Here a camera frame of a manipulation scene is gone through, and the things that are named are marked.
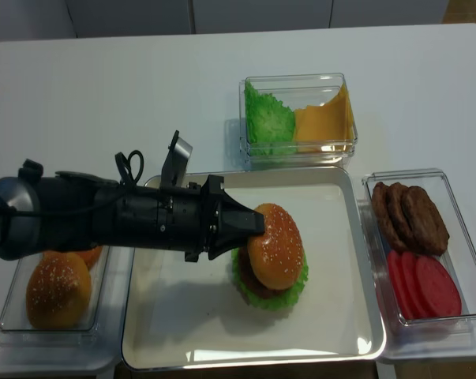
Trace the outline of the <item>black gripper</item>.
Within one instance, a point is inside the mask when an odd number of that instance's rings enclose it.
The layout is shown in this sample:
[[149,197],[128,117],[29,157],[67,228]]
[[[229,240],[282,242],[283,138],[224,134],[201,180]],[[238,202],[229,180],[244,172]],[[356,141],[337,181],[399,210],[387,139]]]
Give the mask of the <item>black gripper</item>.
[[224,193],[223,182],[222,176],[213,174],[202,186],[195,182],[174,186],[166,179],[160,182],[160,249],[182,251],[188,262],[198,261],[203,252],[215,260],[265,232],[264,216]]

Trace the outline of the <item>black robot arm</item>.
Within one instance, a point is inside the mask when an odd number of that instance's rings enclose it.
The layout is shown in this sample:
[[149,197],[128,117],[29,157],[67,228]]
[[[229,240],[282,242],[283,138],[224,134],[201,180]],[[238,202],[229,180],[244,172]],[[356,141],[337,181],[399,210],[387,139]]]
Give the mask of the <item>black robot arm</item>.
[[0,258],[119,246],[182,251],[188,262],[202,253],[215,259],[265,231],[264,217],[223,184],[218,175],[203,185],[158,188],[69,171],[48,178],[28,160],[17,176],[0,179]]

